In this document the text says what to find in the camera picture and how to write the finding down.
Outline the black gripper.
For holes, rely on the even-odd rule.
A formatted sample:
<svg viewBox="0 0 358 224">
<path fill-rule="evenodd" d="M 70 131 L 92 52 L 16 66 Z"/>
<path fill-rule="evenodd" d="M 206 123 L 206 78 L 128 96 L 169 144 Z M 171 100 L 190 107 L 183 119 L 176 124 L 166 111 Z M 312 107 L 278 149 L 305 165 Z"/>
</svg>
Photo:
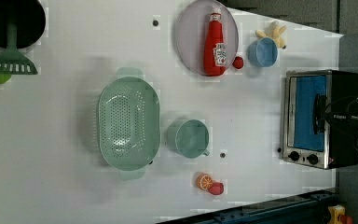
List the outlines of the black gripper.
<svg viewBox="0 0 358 224">
<path fill-rule="evenodd" d="M 330 123 L 353 123 L 358 122 L 358 113 L 348 113 L 348 112 L 324 112 L 324 119 Z"/>
</svg>

